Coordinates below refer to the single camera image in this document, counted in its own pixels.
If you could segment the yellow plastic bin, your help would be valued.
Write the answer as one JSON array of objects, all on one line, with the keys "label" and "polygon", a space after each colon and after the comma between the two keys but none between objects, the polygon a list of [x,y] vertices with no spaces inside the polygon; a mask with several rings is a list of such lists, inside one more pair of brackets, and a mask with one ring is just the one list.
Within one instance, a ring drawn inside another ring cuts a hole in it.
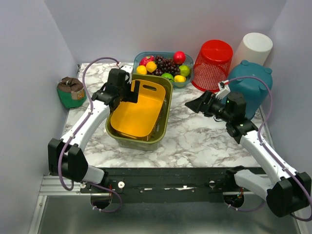
[{"label": "yellow plastic bin", "polygon": [[110,124],[123,137],[148,141],[158,121],[166,90],[160,84],[139,81],[138,102],[121,102],[112,113]]}]

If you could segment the red mesh basket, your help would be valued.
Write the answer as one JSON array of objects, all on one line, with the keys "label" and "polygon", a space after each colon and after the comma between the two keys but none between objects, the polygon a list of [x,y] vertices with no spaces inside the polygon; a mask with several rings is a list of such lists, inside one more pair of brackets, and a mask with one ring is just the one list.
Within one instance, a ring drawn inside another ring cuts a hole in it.
[{"label": "red mesh basket", "polygon": [[205,42],[193,66],[192,85],[201,91],[216,91],[218,83],[224,81],[229,73],[233,49],[222,40]]}]

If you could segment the teal plastic bucket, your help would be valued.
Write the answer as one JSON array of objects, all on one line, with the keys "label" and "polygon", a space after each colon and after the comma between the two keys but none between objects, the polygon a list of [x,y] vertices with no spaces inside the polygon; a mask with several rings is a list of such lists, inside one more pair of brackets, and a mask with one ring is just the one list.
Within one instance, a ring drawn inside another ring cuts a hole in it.
[{"label": "teal plastic bucket", "polygon": [[242,60],[228,75],[228,80],[240,79],[229,83],[232,92],[242,93],[246,101],[245,117],[252,119],[273,86],[272,69],[260,64]]}]

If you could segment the white cylindrical container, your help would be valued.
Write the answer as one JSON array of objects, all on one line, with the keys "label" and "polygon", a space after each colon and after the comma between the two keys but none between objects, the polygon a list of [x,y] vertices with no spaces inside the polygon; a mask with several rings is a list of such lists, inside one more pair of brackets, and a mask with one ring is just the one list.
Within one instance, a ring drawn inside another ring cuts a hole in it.
[{"label": "white cylindrical container", "polygon": [[262,33],[248,33],[234,53],[230,71],[242,60],[263,65],[273,48],[272,40]]}]

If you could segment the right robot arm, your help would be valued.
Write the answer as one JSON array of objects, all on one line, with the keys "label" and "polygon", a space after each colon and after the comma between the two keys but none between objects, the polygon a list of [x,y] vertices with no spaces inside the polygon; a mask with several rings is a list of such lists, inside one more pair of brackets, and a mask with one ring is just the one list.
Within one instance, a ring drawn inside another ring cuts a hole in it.
[{"label": "right robot arm", "polygon": [[311,206],[312,179],[299,173],[267,144],[260,129],[245,117],[246,101],[241,93],[230,92],[222,103],[212,92],[185,103],[195,113],[216,117],[226,123],[227,133],[258,162],[267,175],[262,178],[242,166],[230,170],[224,185],[230,191],[246,188],[261,197],[277,217],[293,215]]}]

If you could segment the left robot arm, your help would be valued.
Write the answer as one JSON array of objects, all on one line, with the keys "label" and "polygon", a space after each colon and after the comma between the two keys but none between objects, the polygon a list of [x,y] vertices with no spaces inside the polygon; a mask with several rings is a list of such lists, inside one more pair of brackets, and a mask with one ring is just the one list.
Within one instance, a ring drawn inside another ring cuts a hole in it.
[{"label": "left robot arm", "polygon": [[122,102],[137,103],[140,82],[131,87],[133,67],[110,70],[107,82],[96,91],[77,123],[61,139],[48,143],[49,171],[74,182],[90,182],[92,188],[104,192],[108,187],[105,172],[88,164],[84,149],[99,125]]}]

